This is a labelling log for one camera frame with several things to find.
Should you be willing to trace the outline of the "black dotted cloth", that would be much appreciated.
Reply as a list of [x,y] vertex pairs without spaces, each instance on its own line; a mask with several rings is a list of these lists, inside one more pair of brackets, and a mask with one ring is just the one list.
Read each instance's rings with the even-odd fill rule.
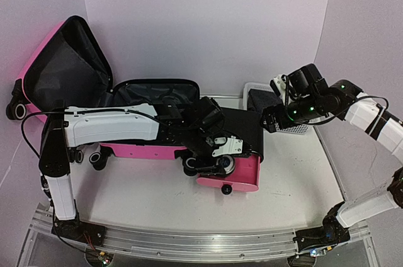
[[265,108],[280,103],[281,99],[274,92],[250,89],[247,94],[246,110],[262,114]]

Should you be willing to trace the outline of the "black and pink drawer organizer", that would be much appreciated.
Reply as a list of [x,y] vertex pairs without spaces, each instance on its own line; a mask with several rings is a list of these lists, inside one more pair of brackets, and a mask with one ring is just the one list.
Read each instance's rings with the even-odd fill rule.
[[233,191],[255,192],[259,189],[261,162],[264,160],[264,133],[260,115],[253,111],[222,108],[224,129],[243,140],[250,148],[249,157],[236,157],[234,171],[226,176],[199,176],[199,185],[218,188],[223,195]]

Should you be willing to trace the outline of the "pink hard-shell suitcase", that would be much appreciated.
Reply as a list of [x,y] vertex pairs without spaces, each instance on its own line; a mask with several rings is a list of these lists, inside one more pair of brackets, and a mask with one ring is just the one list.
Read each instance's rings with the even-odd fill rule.
[[6,115],[22,120],[32,112],[41,119],[45,127],[39,168],[46,178],[57,178],[69,174],[71,164],[84,157],[80,145],[67,141],[74,118],[68,107],[122,110],[145,103],[155,108],[157,137],[101,141],[90,160],[101,170],[110,156],[193,157],[193,147],[184,141],[190,132],[181,113],[199,97],[199,86],[187,79],[131,79],[114,84],[111,67],[85,19],[71,16],[45,37],[20,72]]

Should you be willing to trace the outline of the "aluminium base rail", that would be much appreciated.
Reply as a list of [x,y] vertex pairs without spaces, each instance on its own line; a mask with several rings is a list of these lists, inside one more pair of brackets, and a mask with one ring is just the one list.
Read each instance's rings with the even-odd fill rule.
[[112,254],[187,263],[266,261],[303,254],[312,257],[335,254],[340,257],[356,246],[370,266],[378,265],[372,237],[365,222],[353,226],[347,238],[338,238],[334,244],[320,246],[315,241],[313,246],[309,246],[310,236],[312,233],[308,232],[300,237],[295,230],[212,234],[91,224],[83,234],[71,239],[69,243]]

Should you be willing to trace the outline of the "round white black tape roll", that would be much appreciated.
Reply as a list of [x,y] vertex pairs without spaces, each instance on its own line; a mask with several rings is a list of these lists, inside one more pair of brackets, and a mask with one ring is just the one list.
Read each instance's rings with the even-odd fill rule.
[[234,172],[236,165],[232,156],[224,155],[219,159],[219,167],[222,170],[222,174],[228,176]]

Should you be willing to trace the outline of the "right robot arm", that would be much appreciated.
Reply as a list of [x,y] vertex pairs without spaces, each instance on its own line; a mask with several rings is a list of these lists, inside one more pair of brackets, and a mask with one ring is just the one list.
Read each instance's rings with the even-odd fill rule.
[[342,229],[362,220],[402,208],[402,119],[389,111],[387,98],[370,95],[347,79],[328,84],[314,64],[275,76],[270,88],[279,103],[264,107],[261,124],[268,132],[340,120],[349,137],[366,138],[397,167],[389,178],[329,212],[317,229],[322,243],[330,244]]

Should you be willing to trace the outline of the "white perforated plastic basket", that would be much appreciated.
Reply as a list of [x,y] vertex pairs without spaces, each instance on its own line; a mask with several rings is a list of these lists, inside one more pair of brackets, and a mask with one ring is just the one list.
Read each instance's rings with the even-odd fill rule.
[[[257,82],[247,82],[243,89],[243,97],[242,97],[242,109],[246,110],[247,104],[247,94],[250,89],[259,89],[263,91],[271,91],[273,92],[271,86],[269,84],[261,84]],[[297,134],[297,135],[305,135],[309,129],[307,125],[298,125],[296,127],[284,128],[281,129],[278,124],[276,125],[277,132],[288,133],[288,134]]]

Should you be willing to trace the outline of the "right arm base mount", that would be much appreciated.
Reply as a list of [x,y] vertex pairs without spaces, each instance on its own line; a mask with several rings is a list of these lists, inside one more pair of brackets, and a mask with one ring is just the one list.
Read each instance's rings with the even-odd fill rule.
[[297,243],[300,253],[327,246],[336,246],[349,240],[348,229],[325,229],[324,227],[298,230],[293,238],[293,242]]

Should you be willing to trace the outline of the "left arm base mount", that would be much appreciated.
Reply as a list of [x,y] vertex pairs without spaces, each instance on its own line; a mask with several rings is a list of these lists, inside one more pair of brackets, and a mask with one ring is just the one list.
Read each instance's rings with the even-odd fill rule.
[[76,217],[72,220],[53,220],[52,233],[63,240],[86,243],[90,246],[102,246],[106,236],[104,225],[84,222]]

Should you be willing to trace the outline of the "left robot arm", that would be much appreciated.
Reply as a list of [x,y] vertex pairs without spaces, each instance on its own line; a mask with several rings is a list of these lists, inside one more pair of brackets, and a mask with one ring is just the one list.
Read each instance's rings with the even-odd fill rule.
[[33,150],[45,180],[44,191],[55,218],[60,220],[61,231],[72,240],[80,239],[85,231],[78,221],[71,180],[71,164],[82,161],[85,145],[166,140],[185,148],[183,160],[188,172],[207,175],[227,174],[232,163],[225,116],[217,102],[208,97],[184,105],[162,99],[131,106],[69,106],[32,113],[22,122],[36,116],[46,118],[40,148]]

